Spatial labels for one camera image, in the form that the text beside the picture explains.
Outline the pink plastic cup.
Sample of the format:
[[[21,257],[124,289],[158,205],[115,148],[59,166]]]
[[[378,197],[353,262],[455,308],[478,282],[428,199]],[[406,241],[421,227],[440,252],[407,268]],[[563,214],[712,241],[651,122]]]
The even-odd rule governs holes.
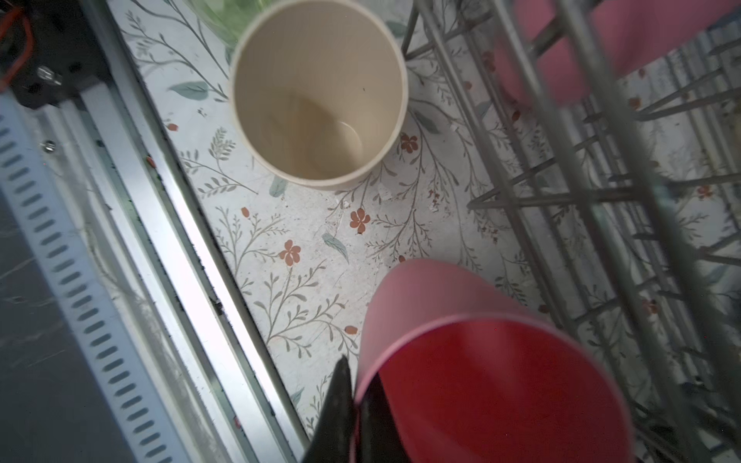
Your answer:
[[[515,1],[513,7],[527,39],[536,38],[554,18],[551,1]],[[603,1],[590,13],[590,21],[613,71],[621,77],[685,44],[739,8],[740,1],[733,0]],[[530,105],[505,44],[498,42],[493,54],[504,94]],[[557,104],[573,103],[589,94],[566,40],[538,58],[538,67]]]
[[[380,282],[355,397],[379,379],[415,462],[631,462],[623,395],[594,357],[473,272],[409,260]]]

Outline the green transparent cup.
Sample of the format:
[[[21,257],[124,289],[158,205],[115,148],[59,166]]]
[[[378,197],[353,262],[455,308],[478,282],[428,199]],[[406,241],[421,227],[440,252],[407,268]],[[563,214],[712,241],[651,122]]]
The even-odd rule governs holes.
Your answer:
[[[227,46],[234,46],[273,0],[187,0],[191,10]]]

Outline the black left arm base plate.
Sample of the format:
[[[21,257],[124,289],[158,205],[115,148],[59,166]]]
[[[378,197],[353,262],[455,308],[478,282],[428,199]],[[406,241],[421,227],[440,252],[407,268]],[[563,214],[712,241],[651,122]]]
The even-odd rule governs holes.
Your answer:
[[[38,109],[106,81],[110,69],[79,1],[1,3],[1,92]]]

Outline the beige plastic cup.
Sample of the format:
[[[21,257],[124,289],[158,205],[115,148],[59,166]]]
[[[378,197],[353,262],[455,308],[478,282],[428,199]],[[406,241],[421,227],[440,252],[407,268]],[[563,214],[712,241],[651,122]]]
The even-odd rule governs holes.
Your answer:
[[[252,156],[316,190],[351,187],[401,134],[408,74],[387,26],[355,1],[281,1],[237,44],[230,106]]]

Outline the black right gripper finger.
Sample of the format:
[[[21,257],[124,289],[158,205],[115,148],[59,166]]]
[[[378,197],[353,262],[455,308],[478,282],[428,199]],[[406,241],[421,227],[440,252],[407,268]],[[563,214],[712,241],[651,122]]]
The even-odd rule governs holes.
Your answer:
[[[385,390],[374,376],[360,403],[353,397],[349,359],[333,370],[305,462],[408,462]]]

